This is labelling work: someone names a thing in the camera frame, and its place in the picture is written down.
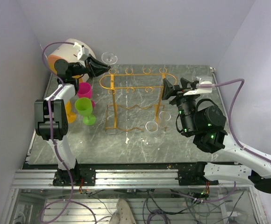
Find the clear wine glass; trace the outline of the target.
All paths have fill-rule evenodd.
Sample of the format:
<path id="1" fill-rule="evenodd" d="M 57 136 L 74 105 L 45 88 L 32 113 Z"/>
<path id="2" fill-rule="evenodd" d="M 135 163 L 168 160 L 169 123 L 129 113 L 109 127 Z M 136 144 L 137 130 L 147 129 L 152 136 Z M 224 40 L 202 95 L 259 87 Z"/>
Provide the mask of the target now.
<path id="1" fill-rule="evenodd" d="M 167 111 L 161 111 L 158 115 L 158 131 L 155 136 L 156 140 L 161 140 L 167 133 L 168 123 L 171 120 L 171 114 Z"/>
<path id="2" fill-rule="evenodd" d="M 108 65 L 116 64 L 118 61 L 117 56 L 114 53 L 111 52 L 105 52 L 101 55 L 101 60 L 103 63 Z"/>
<path id="3" fill-rule="evenodd" d="M 148 121 L 144 129 L 144 145 L 151 147 L 155 143 L 155 136 L 158 133 L 158 124 L 155 121 Z"/>

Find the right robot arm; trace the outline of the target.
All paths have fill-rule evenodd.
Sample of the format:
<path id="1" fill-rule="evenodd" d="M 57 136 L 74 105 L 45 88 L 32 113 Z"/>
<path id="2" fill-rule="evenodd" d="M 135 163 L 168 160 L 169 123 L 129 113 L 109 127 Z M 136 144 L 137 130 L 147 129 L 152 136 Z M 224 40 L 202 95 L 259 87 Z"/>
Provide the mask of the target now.
<path id="1" fill-rule="evenodd" d="M 180 85 L 163 79 L 162 100 L 173 98 L 169 103 L 176 105 L 182 128 L 177 131 L 185 137 L 193 137 L 194 145 L 210 154 L 223 154 L 235 164 L 196 162 L 193 168 L 179 171 L 180 185 L 202 185 L 209 182 L 232 181 L 253 185 L 257 190 L 271 194 L 271 155 L 244 146 L 233 133 L 227 133 L 222 110 L 211 99 L 196 99 L 211 93 L 217 84 L 211 78 L 190 82 L 181 78 Z"/>

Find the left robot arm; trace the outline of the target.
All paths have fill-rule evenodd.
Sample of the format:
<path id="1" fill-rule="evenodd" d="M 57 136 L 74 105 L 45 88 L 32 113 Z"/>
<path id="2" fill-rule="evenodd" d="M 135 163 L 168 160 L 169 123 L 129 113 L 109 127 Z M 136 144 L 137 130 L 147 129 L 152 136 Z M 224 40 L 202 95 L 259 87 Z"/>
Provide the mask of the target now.
<path id="1" fill-rule="evenodd" d="M 90 78 L 98 77 L 109 71 L 110 66 L 88 56 L 83 61 L 72 63 L 57 59 L 53 67 L 58 77 L 58 87 L 47 98 L 35 101 L 35 131 L 50 145 L 57 158 L 53 185 L 78 185 L 82 176 L 67 139 L 69 125 L 65 105 L 79 90 L 76 76 L 88 74 Z"/>

